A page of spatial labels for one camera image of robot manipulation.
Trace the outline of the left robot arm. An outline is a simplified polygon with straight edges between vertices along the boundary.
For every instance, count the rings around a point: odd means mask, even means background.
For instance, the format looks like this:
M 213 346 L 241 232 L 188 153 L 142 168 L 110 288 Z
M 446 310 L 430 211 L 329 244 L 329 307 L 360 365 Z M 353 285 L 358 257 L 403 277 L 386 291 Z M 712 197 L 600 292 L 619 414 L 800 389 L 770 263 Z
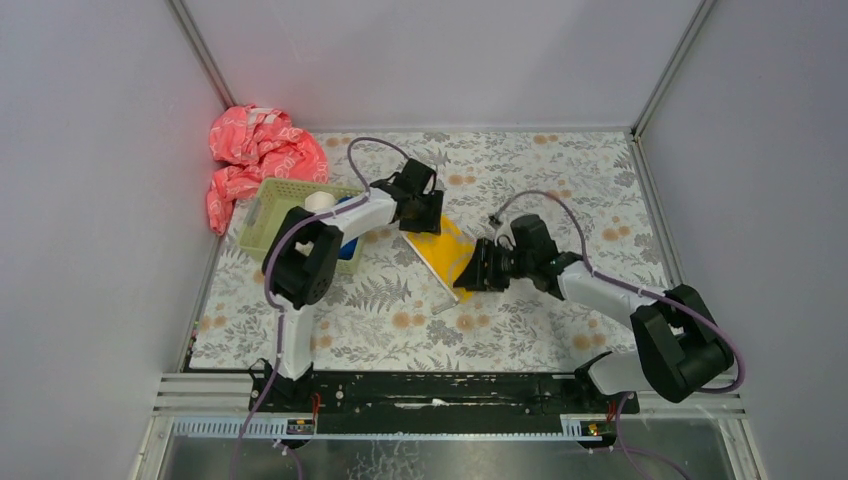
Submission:
M 409 158 L 349 200 L 315 212 L 289 210 L 262 264 L 266 299 L 280 311 L 274 374 L 297 381 L 312 367 L 314 305 L 332 284 L 343 246 L 392 224 L 403 232 L 441 233 L 444 192 L 436 179 L 436 170 Z

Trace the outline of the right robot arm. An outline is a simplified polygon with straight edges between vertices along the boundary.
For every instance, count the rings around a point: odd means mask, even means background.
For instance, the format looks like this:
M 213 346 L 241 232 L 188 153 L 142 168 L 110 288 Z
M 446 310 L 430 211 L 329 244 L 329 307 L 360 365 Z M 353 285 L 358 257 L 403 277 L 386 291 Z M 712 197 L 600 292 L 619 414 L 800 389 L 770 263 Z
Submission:
M 679 403 L 694 392 L 709 392 L 709 382 L 736 364 L 731 345 L 694 288 L 679 285 L 658 293 L 609 277 L 590 268 L 584 256 L 560 250 L 537 215 L 513 220 L 503 244 L 477 240 L 453 285 L 503 292 L 520 279 L 631 329 L 634 351 L 607 352 L 576 370 L 591 392 L 612 396 L 652 390 Z

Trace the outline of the yellow towel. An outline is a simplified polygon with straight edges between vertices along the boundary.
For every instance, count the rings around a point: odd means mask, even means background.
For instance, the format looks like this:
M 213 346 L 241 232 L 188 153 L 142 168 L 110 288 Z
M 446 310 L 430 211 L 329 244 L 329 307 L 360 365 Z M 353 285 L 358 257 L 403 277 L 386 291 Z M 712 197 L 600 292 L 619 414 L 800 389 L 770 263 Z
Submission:
M 472 292 L 453 284 L 468 266 L 475 244 L 452 220 L 441 216 L 439 234 L 402 232 L 401 236 L 447 293 L 446 300 L 433 306 L 432 314 L 439 315 L 472 298 Z

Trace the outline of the cream towel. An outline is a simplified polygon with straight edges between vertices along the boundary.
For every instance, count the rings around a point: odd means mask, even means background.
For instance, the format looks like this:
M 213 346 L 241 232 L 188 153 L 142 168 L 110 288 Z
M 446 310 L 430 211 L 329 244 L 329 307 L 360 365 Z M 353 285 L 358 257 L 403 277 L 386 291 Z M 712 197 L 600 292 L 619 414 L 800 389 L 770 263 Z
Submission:
M 310 213 L 316 215 L 330 214 L 332 215 L 337 205 L 337 199 L 334 195 L 325 191 L 316 191 L 308 195 L 303 202 L 303 207 Z

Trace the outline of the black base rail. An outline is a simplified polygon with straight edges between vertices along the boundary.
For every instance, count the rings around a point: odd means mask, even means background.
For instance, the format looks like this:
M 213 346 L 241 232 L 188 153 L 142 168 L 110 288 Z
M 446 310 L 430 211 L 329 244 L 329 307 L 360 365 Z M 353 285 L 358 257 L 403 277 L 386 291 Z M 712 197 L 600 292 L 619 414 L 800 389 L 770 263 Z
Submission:
M 566 434 L 598 436 L 618 411 L 635 414 L 637 401 L 621 405 L 587 375 L 551 373 L 434 373 L 308 371 L 298 380 L 250 375 L 248 404 L 262 413 L 303 414 L 320 434 L 414 435 Z

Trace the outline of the floral table mat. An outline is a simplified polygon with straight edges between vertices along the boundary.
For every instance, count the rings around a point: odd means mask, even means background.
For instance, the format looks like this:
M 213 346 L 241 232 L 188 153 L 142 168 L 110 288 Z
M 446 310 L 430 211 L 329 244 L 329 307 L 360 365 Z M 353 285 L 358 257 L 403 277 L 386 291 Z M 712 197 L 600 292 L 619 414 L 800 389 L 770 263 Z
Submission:
M 433 167 L 444 212 L 470 238 L 489 216 L 531 213 L 562 250 L 588 241 L 592 264 L 629 283 L 666 288 L 658 241 L 625 135 L 601 133 L 327 133 L 330 180 L 357 187 L 401 168 Z M 220 251 L 188 360 L 192 370 L 236 370 L 275 350 L 277 313 L 257 261 L 237 239 L 240 202 Z M 359 263 L 316 307 L 309 346 L 326 370 L 565 372 L 598 354 L 628 352 L 630 329 L 516 281 L 500 294 L 454 304 L 395 227 L 367 233 Z

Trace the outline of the blue towel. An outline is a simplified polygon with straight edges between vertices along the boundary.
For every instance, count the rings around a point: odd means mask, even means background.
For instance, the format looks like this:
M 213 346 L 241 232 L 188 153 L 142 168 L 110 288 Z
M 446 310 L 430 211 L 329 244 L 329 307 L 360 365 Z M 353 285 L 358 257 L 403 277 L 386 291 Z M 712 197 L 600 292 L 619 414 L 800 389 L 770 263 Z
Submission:
M 350 199 L 352 199 L 352 196 L 343 196 L 343 197 L 340 197 L 337 200 L 337 203 L 338 204 L 345 203 Z M 350 261 L 355 254 L 357 245 L 358 245 L 358 238 L 354 238 L 350 242 L 345 243 L 339 250 L 338 259 Z

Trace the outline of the green plastic basket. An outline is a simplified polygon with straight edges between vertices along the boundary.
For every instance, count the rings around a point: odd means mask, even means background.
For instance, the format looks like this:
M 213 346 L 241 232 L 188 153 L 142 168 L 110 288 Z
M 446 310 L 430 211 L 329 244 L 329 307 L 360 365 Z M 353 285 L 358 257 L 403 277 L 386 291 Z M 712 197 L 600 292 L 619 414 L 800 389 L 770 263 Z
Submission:
M 264 180 L 247 210 L 237 237 L 238 247 L 256 262 L 265 259 L 288 211 L 303 207 L 305 199 L 315 193 L 332 195 L 334 206 L 339 200 L 350 199 L 363 192 L 361 188 L 301 182 L 288 179 Z

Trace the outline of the pink patterned cloth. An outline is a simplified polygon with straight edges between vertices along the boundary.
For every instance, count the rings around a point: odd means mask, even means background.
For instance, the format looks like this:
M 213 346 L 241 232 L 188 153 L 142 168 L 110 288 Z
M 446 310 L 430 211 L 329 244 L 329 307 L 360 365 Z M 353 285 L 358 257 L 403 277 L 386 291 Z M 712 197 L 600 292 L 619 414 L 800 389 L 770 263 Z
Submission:
M 205 197 L 209 227 L 218 236 L 226 233 L 235 203 L 253 197 L 265 179 L 328 181 L 319 142 L 279 109 L 253 104 L 227 109 L 213 122 L 208 147 L 220 165 Z

